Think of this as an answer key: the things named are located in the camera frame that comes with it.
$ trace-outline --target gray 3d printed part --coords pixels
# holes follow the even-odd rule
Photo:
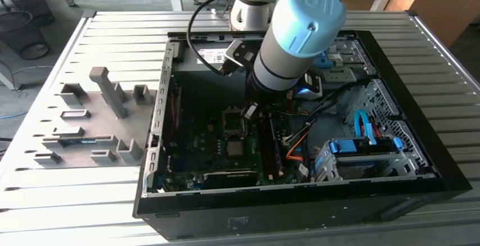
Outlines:
[[[115,155],[110,149],[94,149],[90,152],[90,158],[98,163],[109,164],[117,161]]]
[[[57,165],[62,161],[62,157],[55,152],[37,153],[34,160],[42,165]]]
[[[98,135],[95,142],[99,146],[117,147],[119,140],[115,135]]]
[[[61,118],[63,120],[89,119],[90,112],[89,110],[66,110],[62,112]]]
[[[109,69],[106,67],[93,67],[90,79],[101,87],[103,99],[110,105],[117,117],[123,119],[128,116],[128,109],[123,106],[122,98],[115,91],[114,84],[109,80]]]
[[[81,126],[77,127],[65,127],[65,128],[57,128],[54,129],[53,135],[55,136],[83,136],[85,130]]]
[[[148,85],[136,85],[134,86],[134,100],[137,104],[152,104],[153,96],[149,90]]]
[[[69,106],[81,106],[81,96],[86,95],[81,84],[65,84],[58,96],[62,97],[63,101]]]
[[[123,161],[129,164],[138,163],[138,160],[142,158],[144,150],[138,146],[136,140],[133,139],[130,142],[130,146],[128,147],[125,141],[121,139],[118,144],[118,154],[122,157]]]
[[[114,82],[114,89],[115,92],[118,93],[118,96],[121,97],[122,103],[126,101],[128,97],[126,97],[126,92],[122,89],[121,83],[119,82]]]
[[[58,139],[43,139],[42,145],[46,146],[47,149],[63,149],[66,145]]]

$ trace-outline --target floor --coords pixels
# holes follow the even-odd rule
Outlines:
[[[79,7],[69,7],[65,0],[49,0],[49,5],[57,18],[54,24],[42,28],[42,32],[51,46],[49,55],[38,60],[25,61],[6,44],[0,42],[0,61],[4,62],[14,71],[30,66],[55,65],[85,9],[98,11],[172,11],[170,0],[77,0]],[[222,9],[224,5],[225,2],[218,2],[217,6]],[[194,10],[197,8],[193,0],[184,0],[184,7],[186,10]],[[478,26],[471,26],[451,50],[478,80],[480,80],[479,47],[480,29]],[[43,82],[49,77],[49,73],[49,68],[41,68],[15,75],[15,81],[23,84],[21,92],[13,92],[6,86],[0,86],[0,117],[29,111]],[[0,119],[0,138],[13,138],[15,136],[22,121],[23,116]],[[4,150],[7,146],[9,142],[0,142],[0,157],[2,150]]]

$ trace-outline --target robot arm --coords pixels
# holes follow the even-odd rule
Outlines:
[[[341,0],[255,0],[276,2],[271,27],[255,62],[259,90],[289,89],[328,49],[347,17]]]

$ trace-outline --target slotted metal table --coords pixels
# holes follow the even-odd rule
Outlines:
[[[87,14],[0,162],[0,242],[149,245],[168,242],[133,218],[140,167],[45,169],[29,145],[42,118],[57,108],[62,83],[90,81],[93,66],[109,67],[123,89],[158,87],[168,32],[186,29],[192,12]],[[205,12],[194,30],[228,30],[229,22]],[[464,245],[480,243],[479,84],[416,16],[404,12],[351,12],[344,29],[371,30],[402,75],[474,189],[384,224],[240,235],[185,244],[233,244],[289,239],[312,245]]]

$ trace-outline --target metal chassis frame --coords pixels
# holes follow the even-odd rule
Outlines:
[[[394,67],[390,63],[387,56],[374,38],[371,32],[367,31],[341,31],[341,34],[353,34],[360,39],[360,44],[372,60],[372,63],[378,66],[379,76],[382,77],[386,87],[390,90],[394,101],[402,111],[403,118],[408,121],[411,131],[416,137],[420,147],[423,148],[426,155],[430,156],[430,160],[439,171],[442,178],[423,179],[418,181],[395,181],[382,183],[367,183],[359,185],[329,185],[323,187],[309,187],[303,189],[279,189],[269,191],[256,192],[234,192],[222,194],[197,194],[197,195],[177,195],[164,197],[149,197],[145,194],[146,186],[144,185],[144,172],[146,172],[146,162],[141,167],[140,187],[136,199],[134,216],[145,219],[156,229],[156,222],[158,221],[158,215],[165,213],[189,212],[194,210],[208,211],[210,209],[224,208],[240,208],[256,207],[261,205],[269,205],[272,202],[277,204],[292,204],[299,202],[323,202],[316,198],[323,196],[327,199],[355,198],[365,195],[375,195],[379,197],[410,197],[424,195],[424,198],[419,202],[410,203],[408,205],[391,204],[395,209],[384,207],[384,214],[378,213],[370,221],[394,220],[410,211],[424,206],[436,200],[450,199],[471,189],[471,185],[460,172],[458,165],[444,147],[439,136],[436,135],[432,126],[428,123],[426,116],[422,113],[419,105],[415,102],[412,95],[404,83],[400,80],[400,76],[396,74]],[[217,35],[217,34],[249,34],[242,33],[226,33],[226,32],[206,32],[196,33],[198,36]],[[168,67],[172,66],[172,60],[166,59]],[[150,161],[152,155],[149,154],[145,161]]]

